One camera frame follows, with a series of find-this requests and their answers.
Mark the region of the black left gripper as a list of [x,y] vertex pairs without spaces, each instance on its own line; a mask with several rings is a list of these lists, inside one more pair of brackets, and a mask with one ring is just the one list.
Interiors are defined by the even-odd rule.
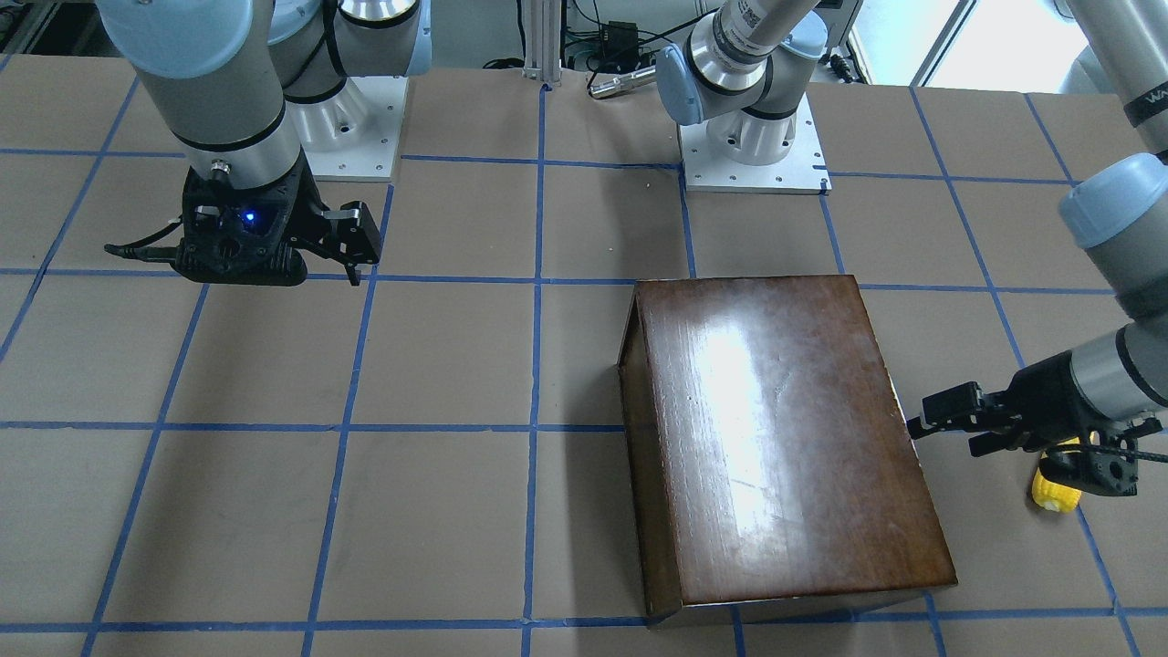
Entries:
[[[922,415],[906,422],[912,440],[961,430],[980,433],[968,440],[969,454],[1035,452],[1089,436],[1093,409],[1072,373],[1072,352],[1064,350],[1018,369],[1002,392],[983,392],[980,383],[958,383],[922,400]],[[997,430],[1009,424],[1011,428]]]

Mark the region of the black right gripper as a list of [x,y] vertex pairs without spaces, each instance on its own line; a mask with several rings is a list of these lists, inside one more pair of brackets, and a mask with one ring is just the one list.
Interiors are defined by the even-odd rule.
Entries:
[[280,245],[324,236],[328,260],[359,288],[359,267],[380,264],[382,235],[366,203],[327,210],[318,195],[308,155],[274,182],[237,191],[230,174],[206,177],[189,168],[181,192],[181,257],[202,267],[255,267]]

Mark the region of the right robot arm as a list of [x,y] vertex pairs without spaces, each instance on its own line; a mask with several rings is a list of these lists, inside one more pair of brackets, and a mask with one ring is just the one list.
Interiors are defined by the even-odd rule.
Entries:
[[294,288],[304,256],[377,265],[368,205],[326,205],[312,158],[391,148],[389,108],[359,79],[406,79],[433,63],[427,1],[99,1],[189,165],[181,209],[141,240],[104,245],[220,286]]

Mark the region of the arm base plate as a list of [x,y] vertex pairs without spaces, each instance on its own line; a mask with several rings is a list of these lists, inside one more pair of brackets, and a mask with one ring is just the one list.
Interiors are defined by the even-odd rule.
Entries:
[[350,78],[332,99],[288,101],[288,120],[319,182],[392,182],[409,88],[408,78]]
[[793,115],[745,111],[680,126],[684,184],[705,193],[826,194],[833,191],[818,127],[802,96]]

